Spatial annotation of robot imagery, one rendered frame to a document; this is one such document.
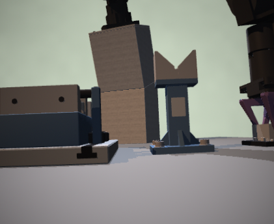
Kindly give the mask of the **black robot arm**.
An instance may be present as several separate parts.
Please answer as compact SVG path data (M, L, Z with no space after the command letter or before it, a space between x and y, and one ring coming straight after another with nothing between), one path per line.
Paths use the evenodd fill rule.
M128 12L128 0L106 1L107 25L103 25L102 30L139 24L139 20L132 21L131 12ZM246 29L248 55L274 48L274 0L226 1L238 26L252 25Z

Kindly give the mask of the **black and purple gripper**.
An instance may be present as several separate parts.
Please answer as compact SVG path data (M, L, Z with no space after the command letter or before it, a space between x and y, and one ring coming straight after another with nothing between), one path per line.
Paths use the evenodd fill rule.
M240 100L240 105L253 125L259 123L251 106L262 105L264 107L262 124L269 124L270 120L274 129L274 89L270 89L274 88L273 51L274 48L269 48L248 56L251 82L240 86L240 93L247 93L250 99Z

